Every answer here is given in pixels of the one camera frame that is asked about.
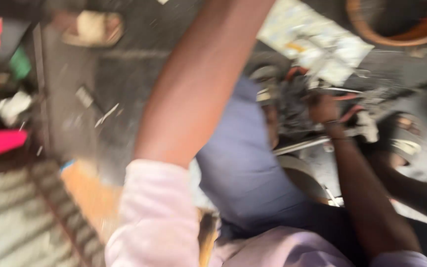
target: pink object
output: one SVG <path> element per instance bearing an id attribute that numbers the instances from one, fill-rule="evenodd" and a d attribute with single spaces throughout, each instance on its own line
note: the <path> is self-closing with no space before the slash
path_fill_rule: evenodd
<path id="1" fill-rule="evenodd" d="M 0 130 L 0 154 L 21 147 L 26 139 L 25 130 Z"/>

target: concrete floor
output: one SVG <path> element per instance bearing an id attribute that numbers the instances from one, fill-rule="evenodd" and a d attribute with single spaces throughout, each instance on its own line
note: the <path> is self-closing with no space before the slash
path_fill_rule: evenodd
<path id="1" fill-rule="evenodd" d="M 110 49 L 65 45 L 60 41 L 59 33 L 44 27 L 53 154 L 65 160 L 79 158 L 91 162 L 103 182 L 123 184 L 124 168 L 130 161 L 134 135 L 150 88 L 201 3 L 200 0 L 170 0 L 163 6 L 156 0 L 88 0 L 87 3 L 80 0 L 70 3 L 78 10 L 116 11 L 123 15 L 125 35 Z M 345 13 L 344 0 L 309 0 L 306 3 L 341 26 L 352 28 Z M 374 50 L 363 63 L 372 71 L 374 79 L 363 81 L 351 77 L 346 86 L 374 88 L 386 82 L 392 88 L 402 89 L 404 85 L 397 77 L 401 75 L 404 61 L 383 65 L 396 57 L 409 58 L 402 49 L 380 47 Z M 289 66 L 286 58 L 258 43 L 246 71 L 263 63 L 275 63 L 285 69 Z M 85 109 L 75 98 L 75 91 L 81 85 L 85 85 L 106 110 L 120 104 L 99 128 L 94 128 L 98 119 L 96 114 Z M 316 147 L 307 161 L 312 164 L 318 180 L 335 195 L 340 195 L 332 155 Z M 426 180 L 427 163 L 419 164 L 418 170 L 423 174 L 415 173 L 414 176 Z"/>

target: forearm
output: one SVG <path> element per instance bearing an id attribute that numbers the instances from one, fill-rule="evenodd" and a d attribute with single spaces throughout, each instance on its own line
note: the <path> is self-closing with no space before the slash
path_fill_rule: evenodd
<path id="1" fill-rule="evenodd" d="M 205 2 L 154 85 L 134 158 L 187 167 L 220 121 L 274 2 Z"/>
<path id="2" fill-rule="evenodd" d="M 411 250 L 420 252 L 416 235 L 398 215 L 387 191 L 356 145 L 347 140 L 339 124 L 326 126 L 333 140 L 339 183 L 360 243 L 372 258 L 379 253 Z"/>

